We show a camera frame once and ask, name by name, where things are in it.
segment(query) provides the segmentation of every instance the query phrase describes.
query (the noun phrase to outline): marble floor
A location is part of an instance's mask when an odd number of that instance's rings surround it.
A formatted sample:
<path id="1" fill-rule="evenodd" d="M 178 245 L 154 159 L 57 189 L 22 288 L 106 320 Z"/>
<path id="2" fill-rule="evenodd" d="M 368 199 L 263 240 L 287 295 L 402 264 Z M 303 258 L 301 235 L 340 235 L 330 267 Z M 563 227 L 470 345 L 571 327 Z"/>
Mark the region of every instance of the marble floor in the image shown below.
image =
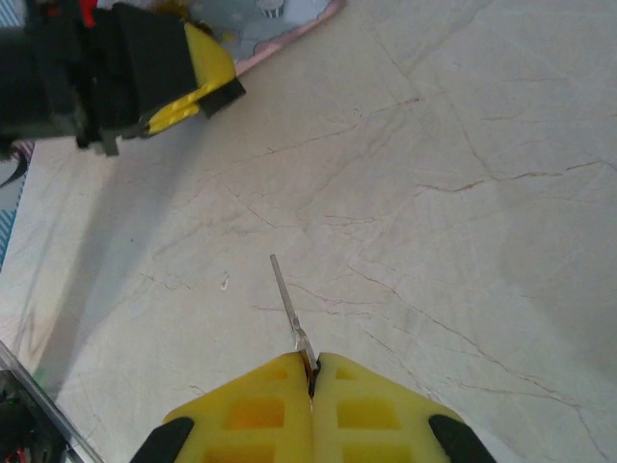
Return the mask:
<path id="1" fill-rule="evenodd" d="M 454 408 L 521 461 L 617 461 L 617 3 L 350 0 L 246 97 L 38 144 L 0 337 L 100 455 L 293 348 Z"/>

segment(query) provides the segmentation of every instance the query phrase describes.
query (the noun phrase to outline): white marble surface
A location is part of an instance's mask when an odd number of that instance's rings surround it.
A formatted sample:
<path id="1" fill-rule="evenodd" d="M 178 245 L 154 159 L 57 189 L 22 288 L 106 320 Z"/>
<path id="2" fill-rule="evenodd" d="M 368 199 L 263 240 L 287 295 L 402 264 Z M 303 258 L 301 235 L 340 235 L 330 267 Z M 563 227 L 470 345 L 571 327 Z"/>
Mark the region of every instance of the white marble surface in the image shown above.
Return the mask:
<path id="1" fill-rule="evenodd" d="M 0 336 L 127 461 L 292 348 L 276 253 L 318 350 L 522 461 L 617 461 L 616 44 L 614 0 L 350 0 L 210 123 L 41 143 Z"/>

